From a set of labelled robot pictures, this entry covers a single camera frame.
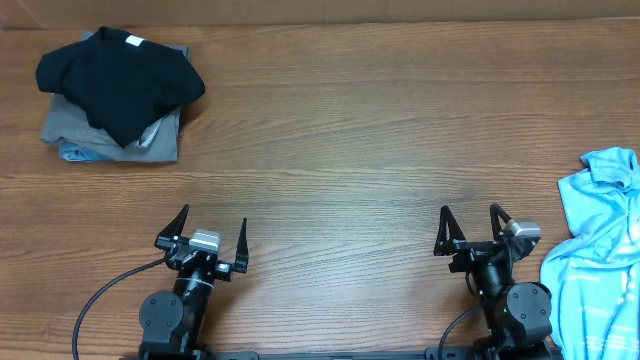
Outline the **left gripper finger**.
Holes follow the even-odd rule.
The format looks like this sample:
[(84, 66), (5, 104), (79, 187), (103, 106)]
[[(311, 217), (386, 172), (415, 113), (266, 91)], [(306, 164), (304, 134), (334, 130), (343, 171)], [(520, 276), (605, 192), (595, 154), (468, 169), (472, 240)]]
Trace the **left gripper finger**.
[(189, 205), (185, 204), (178, 215), (158, 234), (157, 241), (173, 241), (182, 234), (189, 213)]
[(239, 233), (234, 261), (235, 268), (247, 268), (249, 263), (249, 251), (247, 243), (247, 218), (244, 218)]

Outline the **light blue printed t-shirt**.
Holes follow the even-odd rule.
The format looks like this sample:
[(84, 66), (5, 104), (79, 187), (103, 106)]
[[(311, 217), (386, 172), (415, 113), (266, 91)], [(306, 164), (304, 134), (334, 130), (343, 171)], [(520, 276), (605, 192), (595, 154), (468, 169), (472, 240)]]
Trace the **light blue printed t-shirt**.
[(566, 359), (639, 356), (639, 159), (628, 148), (582, 155), (558, 182), (571, 238), (544, 259), (552, 341)]

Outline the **grey folded t-shirt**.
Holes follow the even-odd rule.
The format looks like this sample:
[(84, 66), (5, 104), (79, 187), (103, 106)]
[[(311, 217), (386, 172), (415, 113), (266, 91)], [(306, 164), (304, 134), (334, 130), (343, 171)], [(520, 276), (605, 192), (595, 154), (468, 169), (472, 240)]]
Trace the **grey folded t-shirt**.
[[(94, 32), (86, 32), (81, 40)], [(184, 45), (169, 45), (180, 50), (190, 62), (190, 50)], [(84, 110), (61, 94), (51, 93), (52, 101), (40, 138), (55, 145), (61, 158), (76, 162), (124, 161), (164, 163), (178, 159), (178, 132), (181, 107), (150, 125), (128, 146), (120, 147), (103, 129), (89, 125)]]

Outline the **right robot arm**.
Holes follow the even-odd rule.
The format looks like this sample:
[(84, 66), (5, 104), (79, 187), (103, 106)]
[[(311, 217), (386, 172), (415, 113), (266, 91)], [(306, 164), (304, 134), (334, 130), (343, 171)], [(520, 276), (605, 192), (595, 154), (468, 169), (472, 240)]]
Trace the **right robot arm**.
[(518, 283), (514, 264), (529, 256), (541, 239), (532, 220), (517, 220), (498, 204), (489, 207), (492, 238), (469, 241), (450, 208), (442, 206), (433, 254), (449, 256), (449, 271), (465, 275), (478, 304), (458, 316), (442, 334), (436, 357), (445, 359), (450, 333), (481, 312), (488, 335), (462, 351), (465, 359), (552, 359), (546, 338), (552, 332), (551, 291), (540, 282)]

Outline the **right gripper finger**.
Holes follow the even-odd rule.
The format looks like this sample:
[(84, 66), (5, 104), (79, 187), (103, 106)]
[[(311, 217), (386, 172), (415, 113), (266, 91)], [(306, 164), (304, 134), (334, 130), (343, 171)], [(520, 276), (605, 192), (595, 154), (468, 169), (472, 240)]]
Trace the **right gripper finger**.
[(452, 255), (457, 253), (465, 242), (464, 233), (450, 208), (447, 205), (442, 206), (433, 254)]
[(500, 241), (504, 236), (503, 225), (507, 225), (511, 220), (511, 216), (497, 203), (493, 203), (489, 207), (491, 227), (493, 239)]

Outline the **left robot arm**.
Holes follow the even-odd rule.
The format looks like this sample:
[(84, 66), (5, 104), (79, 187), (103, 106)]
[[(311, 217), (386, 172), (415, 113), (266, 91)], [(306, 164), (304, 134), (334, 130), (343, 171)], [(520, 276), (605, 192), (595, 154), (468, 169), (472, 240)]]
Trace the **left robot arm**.
[(233, 274), (248, 270), (246, 220), (241, 224), (235, 259), (227, 262), (219, 258), (221, 234), (198, 229), (189, 237), (182, 235), (188, 212), (189, 206), (184, 205), (154, 243), (165, 252), (162, 262), (177, 276), (172, 290), (155, 292), (141, 305), (141, 359), (213, 359), (200, 335), (215, 282), (229, 282)]

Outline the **black folded t-shirt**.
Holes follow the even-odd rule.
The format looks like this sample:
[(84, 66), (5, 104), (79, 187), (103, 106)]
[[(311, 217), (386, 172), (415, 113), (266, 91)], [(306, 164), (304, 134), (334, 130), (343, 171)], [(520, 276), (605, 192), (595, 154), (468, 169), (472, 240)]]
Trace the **black folded t-shirt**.
[(35, 78), (40, 91), (79, 106), (122, 148), (206, 91), (182, 51), (106, 26), (44, 54)]

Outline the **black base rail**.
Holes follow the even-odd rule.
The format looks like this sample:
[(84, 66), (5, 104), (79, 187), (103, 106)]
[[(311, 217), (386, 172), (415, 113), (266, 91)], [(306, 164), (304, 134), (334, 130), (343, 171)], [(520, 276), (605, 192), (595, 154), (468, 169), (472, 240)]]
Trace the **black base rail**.
[(380, 352), (334, 352), (334, 353), (295, 353), (295, 354), (259, 354), (254, 351), (222, 352), (210, 351), (197, 355), (126, 355), (126, 360), (133, 359), (207, 359), (207, 360), (467, 360), (480, 359), (472, 357), (470, 347), (444, 347), (442, 358), (438, 356), (437, 347), (428, 347), (422, 351), (380, 351)]

